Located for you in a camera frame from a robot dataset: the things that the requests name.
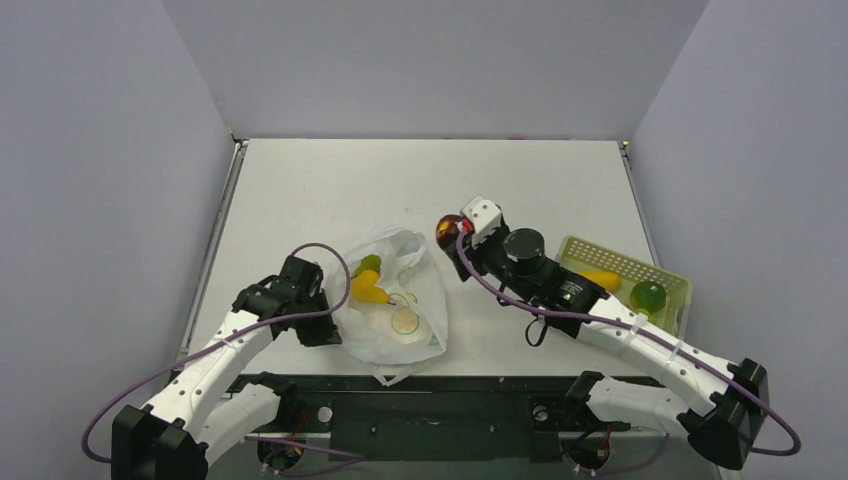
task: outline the round black cylinder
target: round black cylinder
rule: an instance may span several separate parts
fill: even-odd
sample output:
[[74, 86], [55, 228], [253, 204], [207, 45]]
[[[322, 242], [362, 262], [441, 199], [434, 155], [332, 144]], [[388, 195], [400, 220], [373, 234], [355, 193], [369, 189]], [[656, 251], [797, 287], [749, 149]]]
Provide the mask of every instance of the round black cylinder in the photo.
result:
[[507, 269], [515, 275], [531, 275], [545, 264], [545, 239], [532, 228], [513, 230], [504, 239]]

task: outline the produce bag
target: produce bag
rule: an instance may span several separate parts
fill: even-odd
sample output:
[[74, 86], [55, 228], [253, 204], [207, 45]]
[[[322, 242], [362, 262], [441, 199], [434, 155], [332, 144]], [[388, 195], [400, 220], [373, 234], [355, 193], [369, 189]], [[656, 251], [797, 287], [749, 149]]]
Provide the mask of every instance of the produce bag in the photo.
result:
[[[333, 313], [342, 348], [374, 364], [374, 376], [384, 385], [397, 383], [421, 362], [444, 353], [445, 287], [423, 234], [386, 227], [343, 257], [358, 277], [353, 279], [358, 290]], [[344, 270], [339, 268], [325, 283], [330, 305], [341, 301], [344, 288]], [[384, 374], [394, 378], [387, 381]]]

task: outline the white wall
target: white wall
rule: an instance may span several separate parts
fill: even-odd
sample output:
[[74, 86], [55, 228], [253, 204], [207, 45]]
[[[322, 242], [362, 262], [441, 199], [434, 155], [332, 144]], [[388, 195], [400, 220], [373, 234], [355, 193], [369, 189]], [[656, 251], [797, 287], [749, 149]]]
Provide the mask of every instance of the white wall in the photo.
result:
[[163, 0], [237, 137], [630, 138], [706, 0]]
[[[805, 441], [746, 478], [844, 478], [848, 3], [713, 0], [632, 142], [664, 264], [694, 279], [689, 339], [769, 370]], [[774, 424], [761, 445], [787, 447]]]
[[108, 478], [79, 436], [175, 356], [232, 148], [158, 1], [2, 2], [0, 478]]

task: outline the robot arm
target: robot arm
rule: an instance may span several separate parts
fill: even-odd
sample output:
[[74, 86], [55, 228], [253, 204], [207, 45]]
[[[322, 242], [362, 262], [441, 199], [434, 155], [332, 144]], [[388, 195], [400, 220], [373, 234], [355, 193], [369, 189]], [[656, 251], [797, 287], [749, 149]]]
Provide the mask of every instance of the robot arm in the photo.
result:
[[[255, 328], [281, 315], [329, 310], [321, 290], [321, 267], [289, 256], [279, 275], [242, 290], [207, 344], [223, 344], [186, 364], [184, 370], [141, 409], [125, 406], [112, 422], [112, 478], [200, 480], [209, 465], [256, 428], [287, 418], [295, 386], [260, 375], [216, 405], [239, 373], [288, 328], [305, 346], [341, 343], [329, 314]], [[253, 330], [231, 338], [232, 334]]]
[[[637, 387], [584, 372], [568, 395], [576, 406], [588, 407], [599, 421], [686, 435], [690, 445], [713, 463], [742, 468], [766, 414], [706, 369], [731, 378], [768, 403], [767, 376], [760, 365], [749, 359], [736, 365], [709, 355], [647, 323], [644, 315], [632, 312], [600, 286], [547, 258], [539, 232], [511, 231], [501, 209], [490, 200], [475, 197], [460, 215], [445, 216], [436, 228], [436, 239], [463, 281], [472, 274], [491, 274], [501, 282], [499, 291], [483, 286], [493, 293], [509, 288], [525, 302], [518, 306], [546, 325], [620, 356], [666, 387]], [[671, 351], [660, 342], [672, 345]], [[705, 367], [687, 358], [697, 358]]]

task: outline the white plastic bag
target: white plastic bag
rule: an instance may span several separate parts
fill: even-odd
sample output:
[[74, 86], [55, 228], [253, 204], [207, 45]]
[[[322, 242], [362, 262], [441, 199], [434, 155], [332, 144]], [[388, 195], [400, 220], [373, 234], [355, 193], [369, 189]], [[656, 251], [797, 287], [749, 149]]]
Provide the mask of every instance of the white plastic bag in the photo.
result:
[[[342, 348], [364, 362], [377, 364], [374, 376], [391, 385], [415, 371], [418, 362], [441, 355], [447, 348], [445, 288], [421, 233], [402, 227], [375, 232], [344, 255], [351, 273], [368, 255], [382, 259], [377, 286], [395, 305], [363, 303], [351, 296], [333, 313], [333, 319], [339, 326]], [[341, 300], [344, 287], [344, 270], [338, 269], [325, 283], [330, 305]], [[417, 327], [412, 329], [415, 316]], [[383, 374], [395, 378], [387, 382]]]

